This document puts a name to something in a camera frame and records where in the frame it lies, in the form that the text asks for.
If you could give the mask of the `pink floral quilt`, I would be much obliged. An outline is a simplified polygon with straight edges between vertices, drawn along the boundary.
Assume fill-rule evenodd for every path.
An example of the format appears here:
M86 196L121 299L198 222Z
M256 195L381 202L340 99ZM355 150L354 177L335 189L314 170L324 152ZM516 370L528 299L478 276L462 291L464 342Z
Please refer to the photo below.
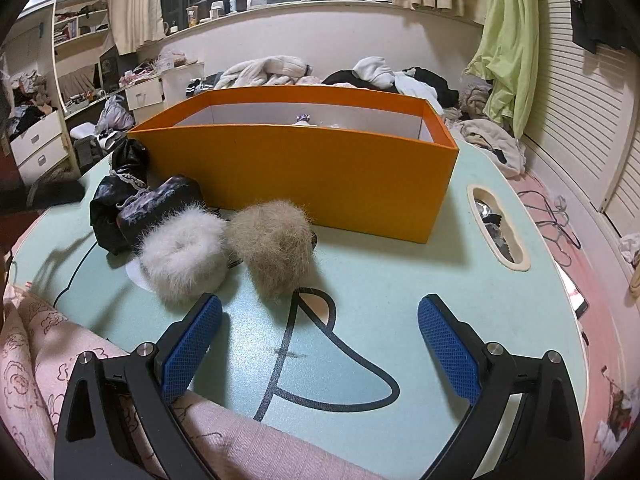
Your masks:
M47 479L369 479L315 446L186 392L160 395L162 338L126 353L9 288L1 418Z

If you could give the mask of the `white drawer cabinet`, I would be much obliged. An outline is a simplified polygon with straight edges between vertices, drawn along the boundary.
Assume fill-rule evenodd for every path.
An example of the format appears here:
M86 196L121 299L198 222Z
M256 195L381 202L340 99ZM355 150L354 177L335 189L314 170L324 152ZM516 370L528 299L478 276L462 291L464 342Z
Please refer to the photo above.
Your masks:
M11 142L11 150L24 185L31 185L68 157L59 112L52 112Z

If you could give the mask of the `cream fleece blanket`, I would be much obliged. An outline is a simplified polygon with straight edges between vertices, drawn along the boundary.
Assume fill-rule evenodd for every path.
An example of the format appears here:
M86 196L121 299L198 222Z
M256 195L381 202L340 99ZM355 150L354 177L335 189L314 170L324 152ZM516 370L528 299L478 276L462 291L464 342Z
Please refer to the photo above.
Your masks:
M231 66L220 75L215 89L285 86L311 73L312 67L297 56L266 56Z

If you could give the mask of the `green hanging cloth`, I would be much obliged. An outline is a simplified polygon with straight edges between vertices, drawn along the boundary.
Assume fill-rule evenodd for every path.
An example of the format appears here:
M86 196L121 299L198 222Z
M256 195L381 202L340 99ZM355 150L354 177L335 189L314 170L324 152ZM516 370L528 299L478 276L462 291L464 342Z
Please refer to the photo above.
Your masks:
M539 62L538 0L488 0L480 45L466 72L489 81L484 114L520 138L536 91Z

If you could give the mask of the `orange cardboard box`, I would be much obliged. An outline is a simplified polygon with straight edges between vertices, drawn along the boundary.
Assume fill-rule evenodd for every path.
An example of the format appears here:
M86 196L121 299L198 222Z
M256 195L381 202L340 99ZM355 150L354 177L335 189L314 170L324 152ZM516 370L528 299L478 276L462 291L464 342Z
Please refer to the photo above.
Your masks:
M212 90L131 131L209 205L289 200L319 226L424 243L459 149L426 101L335 86Z

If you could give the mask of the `black garment on bed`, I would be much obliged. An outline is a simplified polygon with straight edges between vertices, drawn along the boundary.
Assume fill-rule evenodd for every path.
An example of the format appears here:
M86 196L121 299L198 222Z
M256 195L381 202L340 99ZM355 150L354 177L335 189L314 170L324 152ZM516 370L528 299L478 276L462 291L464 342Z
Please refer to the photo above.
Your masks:
M450 89L445 78L422 67L411 67L402 73L433 88L437 96L437 102L442 107L456 107L459 104L459 91ZM375 84L359 78L352 70L338 70L324 78L322 84L352 84L356 88L378 90Z

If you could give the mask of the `beige curtain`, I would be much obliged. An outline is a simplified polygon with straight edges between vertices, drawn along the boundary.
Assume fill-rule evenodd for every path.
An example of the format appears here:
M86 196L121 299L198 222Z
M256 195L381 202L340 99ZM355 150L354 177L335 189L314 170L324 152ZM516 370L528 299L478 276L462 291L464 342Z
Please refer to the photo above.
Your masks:
M120 55L137 52L165 37L160 0L106 0L115 47Z

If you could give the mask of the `smartphone on bed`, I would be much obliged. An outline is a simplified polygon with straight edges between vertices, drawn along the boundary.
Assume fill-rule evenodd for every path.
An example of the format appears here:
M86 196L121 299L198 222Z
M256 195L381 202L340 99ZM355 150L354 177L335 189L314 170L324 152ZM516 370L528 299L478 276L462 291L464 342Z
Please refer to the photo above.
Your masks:
M559 263L555 263L555 266L560 274L566 296L568 298L568 301L570 302L570 306L574 311L574 315L578 320L580 320L589 309L589 302L579 290L574 281L566 273L564 268L560 266Z

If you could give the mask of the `black glossy pouch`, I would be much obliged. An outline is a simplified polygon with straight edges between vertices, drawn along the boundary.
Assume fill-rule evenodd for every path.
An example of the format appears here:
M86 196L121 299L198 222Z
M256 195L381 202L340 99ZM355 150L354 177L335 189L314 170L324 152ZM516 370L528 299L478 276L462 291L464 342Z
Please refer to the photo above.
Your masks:
M172 176L151 188L150 167L151 157L142 143L122 141L113 152L110 173L89 204L96 242L112 255L138 249L153 226L185 206L204 203L198 182L188 177Z

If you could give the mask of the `beige fur scrunchie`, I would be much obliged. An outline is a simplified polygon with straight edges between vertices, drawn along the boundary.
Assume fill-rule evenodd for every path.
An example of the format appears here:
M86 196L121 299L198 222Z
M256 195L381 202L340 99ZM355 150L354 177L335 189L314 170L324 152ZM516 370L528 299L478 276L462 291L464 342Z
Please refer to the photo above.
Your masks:
M262 300L289 294L311 272L314 232L303 209L287 200L238 211L228 223L226 241Z

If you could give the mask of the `white fur scrunchie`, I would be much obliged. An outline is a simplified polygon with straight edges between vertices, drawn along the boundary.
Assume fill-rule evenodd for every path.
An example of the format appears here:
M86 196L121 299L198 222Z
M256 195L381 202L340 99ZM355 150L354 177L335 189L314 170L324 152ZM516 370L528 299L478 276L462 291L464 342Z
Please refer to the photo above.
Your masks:
M228 271L228 222L190 205L163 218L139 245L149 283L165 304L180 304L216 292Z

